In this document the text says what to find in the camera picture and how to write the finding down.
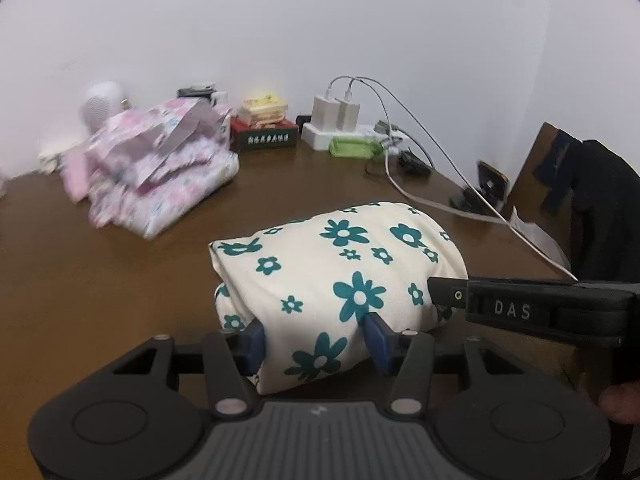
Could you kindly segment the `person's right hand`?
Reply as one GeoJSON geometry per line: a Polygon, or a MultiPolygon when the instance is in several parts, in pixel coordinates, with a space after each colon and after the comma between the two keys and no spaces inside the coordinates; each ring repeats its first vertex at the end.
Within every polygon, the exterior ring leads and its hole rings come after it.
{"type": "Polygon", "coordinates": [[[638,382],[614,385],[602,374],[587,376],[591,400],[612,422],[637,426],[640,422],[640,386],[638,382]]]}

